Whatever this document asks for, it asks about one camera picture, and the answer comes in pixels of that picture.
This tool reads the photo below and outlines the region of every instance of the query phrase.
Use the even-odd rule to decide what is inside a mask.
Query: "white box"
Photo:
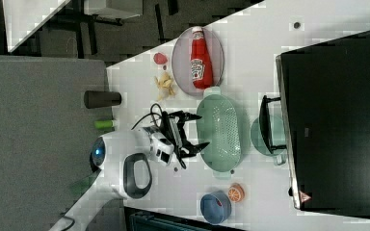
[[[85,0],[84,13],[116,19],[143,14],[143,0]]]

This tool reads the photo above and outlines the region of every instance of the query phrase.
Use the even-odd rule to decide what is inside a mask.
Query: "dark cup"
[[[86,90],[84,104],[88,109],[117,106],[121,104],[121,94],[118,92]]]

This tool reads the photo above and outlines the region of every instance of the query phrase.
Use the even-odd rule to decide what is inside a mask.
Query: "blue bowl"
[[[203,217],[210,224],[217,225],[229,218],[232,206],[227,195],[223,192],[212,192],[203,196],[200,201]]]

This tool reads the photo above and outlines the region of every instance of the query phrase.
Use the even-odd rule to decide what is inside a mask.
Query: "pink plate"
[[[212,62],[214,86],[218,86],[224,71],[224,50],[213,32],[203,28],[203,33]],[[189,28],[182,33],[173,48],[172,73],[176,83],[184,92],[193,96],[203,96],[203,90],[195,88],[192,83],[190,68],[191,52],[192,28]]]

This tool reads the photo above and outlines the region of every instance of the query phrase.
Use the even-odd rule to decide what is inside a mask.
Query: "ketchup bottle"
[[[213,85],[212,63],[201,27],[192,29],[191,77],[197,89],[207,89]]]

